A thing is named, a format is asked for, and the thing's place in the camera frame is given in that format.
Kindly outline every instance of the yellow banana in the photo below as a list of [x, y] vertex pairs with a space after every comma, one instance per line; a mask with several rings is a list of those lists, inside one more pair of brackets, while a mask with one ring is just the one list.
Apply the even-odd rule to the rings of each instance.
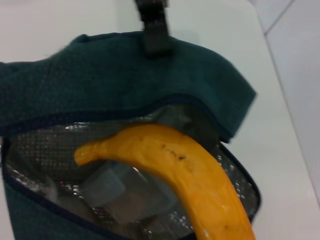
[[182, 202], [198, 240], [254, 240], [234, 186], [200, 144], [179, 131], [140, 124], [90, 142], [74, 154], [78, 165], [116, 160], [166, 181]]

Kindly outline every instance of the fabric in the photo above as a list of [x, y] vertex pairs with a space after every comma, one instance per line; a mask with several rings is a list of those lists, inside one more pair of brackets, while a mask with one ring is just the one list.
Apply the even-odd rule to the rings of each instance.
[[48, 59], [0, 63], [0, 136], [183, 103], [201, 109], [228, 142], [255, 97], [246, 80], [219, 54], [177, 39], [172, 56], [148, 59], [141, 38], [81, 35]]
[[111, 240], [35, 204], [4, 185], [15, 240]]

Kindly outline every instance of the white surface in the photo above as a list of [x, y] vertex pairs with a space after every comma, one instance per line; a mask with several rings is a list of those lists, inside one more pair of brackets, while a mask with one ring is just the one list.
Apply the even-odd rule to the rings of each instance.
[[266, 33], [275, 23], [277, 18], [286, 9], [286, 7], [294, 0], [249, 0], [251, 1], [258, 12], [261, 26]]
[[[83, 33], [138, 30], [131, 5], [128, 0], [29, 0], [0, 6], [0, 61], [45, 58]], [[228, 146], [262, 194], [253, 224], [256, 239], [318, 240], [320, 210], [255, 8], [246, 0], [172, 0], [168, 13], [175, 37], [225, 56], [258, 92]], [[4, 212], [6, 206], [0, 207]], [[8, 228], [0, 233], [12, 238]]]
[[267, 36], [320, 200], [320, 1], [296, 0]]

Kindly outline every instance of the zipper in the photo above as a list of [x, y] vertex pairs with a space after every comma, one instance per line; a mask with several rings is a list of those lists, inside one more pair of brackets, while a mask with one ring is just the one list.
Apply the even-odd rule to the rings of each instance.
[[152, 113], [156, 109], [171, 104], [186, 104], [193, 106], [201, 112], [203, 112], [203, 114], [208, 118], [210, 123], [217, 129], [217, 132], [220, 135], [220, 141], [228, 143], [230, 138], [233, 137], [233, 135], [230, 134], [230, 132], [228, 132], [219, 123], [215, 115], [202, 101], [200, 101], [198, 98], [194, 96], [190, 96], [187, 94], [170, 95], [139, 109], [114, 111], [77, 111], [41, 116], [23, 122], [10, 124], [5, 127], [1, 127], [0, 136], [13, 136], [33, 130], [48, 128], [55, 125], [61, 125], [66, 123], [133, 119], [141, 116], [146, 116], [147, 114]]

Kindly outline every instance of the plastic container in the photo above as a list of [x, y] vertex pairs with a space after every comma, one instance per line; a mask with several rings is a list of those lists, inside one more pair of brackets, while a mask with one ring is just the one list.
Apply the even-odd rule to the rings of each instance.
[[106, 163], [81, 186], [84, 200], [104, 207], [119, 223], [132, 223], [168, 211], [178, 198], [161, 179], [121, 163]]

